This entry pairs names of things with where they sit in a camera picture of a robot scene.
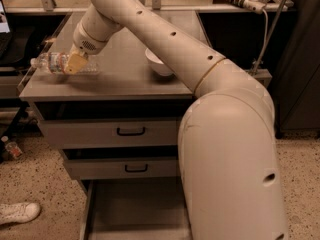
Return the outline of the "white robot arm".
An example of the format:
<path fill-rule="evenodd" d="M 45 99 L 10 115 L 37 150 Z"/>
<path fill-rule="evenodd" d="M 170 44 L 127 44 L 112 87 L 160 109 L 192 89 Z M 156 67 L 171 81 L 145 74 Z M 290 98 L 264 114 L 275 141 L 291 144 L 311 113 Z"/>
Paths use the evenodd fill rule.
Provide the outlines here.
<path fill-rule="evenodd" d="M 193 240 L 289 240 L 266 88 L 142 0 L 90 1 L 73 35 L 71 72 L 127 28 L 196 98 L 178 133 Z"/>

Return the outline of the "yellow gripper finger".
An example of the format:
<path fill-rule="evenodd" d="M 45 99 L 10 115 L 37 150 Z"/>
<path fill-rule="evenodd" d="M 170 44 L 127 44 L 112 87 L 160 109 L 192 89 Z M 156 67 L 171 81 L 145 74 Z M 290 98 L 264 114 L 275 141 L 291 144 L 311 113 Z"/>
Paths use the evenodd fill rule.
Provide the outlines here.
<path fill-rule="evenodd" d="M 66 74 L 76 74 L 78 73 L 86 64 L 88 59 L 85 56 L 79 54 L 70 54 L 67 63 L 64 68 Z"/>

